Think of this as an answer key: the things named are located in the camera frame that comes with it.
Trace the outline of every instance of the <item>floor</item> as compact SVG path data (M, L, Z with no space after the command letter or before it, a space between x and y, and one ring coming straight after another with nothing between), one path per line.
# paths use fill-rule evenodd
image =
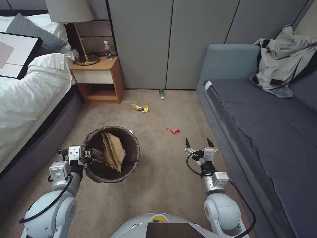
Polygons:
M148 106L149 112L134 110L132 103ZM185 138L195 149L207 146L207 138L218 146L195 91L166 91L165 99L161 100L157 90L126 90L120 105L99 102L85 105L62 148L83 144L88 133L106 125L133 130L140 144L140 163L121 183L95 183L84 175L68 237L110 237L126 220L149 212L185 217L211 230L204 214L203 183L185 162ZM181 132L173 135L165 128L179 128ZM2 211L0 237L20 237L23 226L18 221L34 201L48 192L48 168L60 159L54 156ZM228 172L221 151L217 152L215 167ZM249 227L239 195L229 184L226 189L227 195L238 203L243 222Z

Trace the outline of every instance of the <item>picture frame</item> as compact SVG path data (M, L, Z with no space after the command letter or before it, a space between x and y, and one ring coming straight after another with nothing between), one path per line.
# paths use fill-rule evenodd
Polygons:
M0 32L0 76L23 78L42 43L39 37Z

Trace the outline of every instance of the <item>black cable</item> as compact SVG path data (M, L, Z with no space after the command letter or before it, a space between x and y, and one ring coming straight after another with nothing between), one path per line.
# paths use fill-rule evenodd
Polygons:
M187 167L192 171L192 172L194 172L195 174L197 174L197 175L199 175L199 176L202 176L202 177L209 177L210 176L210 174L209 175L203 175L203 174L200 174L200 173L198 173L198 172L196 172L195 170L193 170L190 166L189 166L189 164L188 164L188 159L193 155L193 154L196 154L197 153L197 151L195 151L195 152L193 152L193 153L190 153L189 154L189 156L187 156L187 159L186 159L186 164L187 164Z
M57 196L57 198L54 199L54 201L51 202L51 204L49 204L46 208L44 208L42 211L40 211L39 213L35 214L34 216L31 216L27 219L22 218L21 220L19 220L20 224L23 224L25 222L31 221L34 218L37 218L39 215L42 215L44 212L46 212L48 209L50 209L59 199L60 197L63 195L63 193L66 191L66 189L68 188L68 186L70 185L70 183L73 180L73 175L70 173L69 174L69 181L67 183L67 185L64 187L64 189L61 191L61 193Z
M47 178L47 182L53 182L53 179L51 178L51 176Z
M253 221L252 221L251 226L250 226L248 229L246 229L244 232L242 232L241 234L239 234L239 235L237 235L237 236L234 237L234 238L241 238L241 237L243 237L243 236L245 236L245 235L247 235L247 234L250 233L250 231L254 228L257 219L256 219L256 217L255 217L254 212L252 211L252 209L250 208L249 204L248 204L247 201L244 199L243 195L241 194L241 192L239 191L239 189L236 187L236 185L235 185L231 180L229 180L229 183L231 183L232 186L237 190L238 194L240 195L240 197L241 197L242 200L244 201L245 205L247 206L247 208L249 209L249 211L251 212L252 217L253 217Z

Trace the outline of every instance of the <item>nightstand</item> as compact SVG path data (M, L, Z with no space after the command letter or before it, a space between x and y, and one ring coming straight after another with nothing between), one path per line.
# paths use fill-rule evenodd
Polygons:
M93 65L73 64L70 70L86 103L121 102L123 83L118 57L100 57L100 62Z

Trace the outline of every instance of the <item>lampshade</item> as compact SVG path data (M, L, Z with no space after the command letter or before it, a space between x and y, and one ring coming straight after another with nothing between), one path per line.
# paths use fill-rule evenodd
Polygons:
M46 0L52 22L83 22L93 20L87 0Z

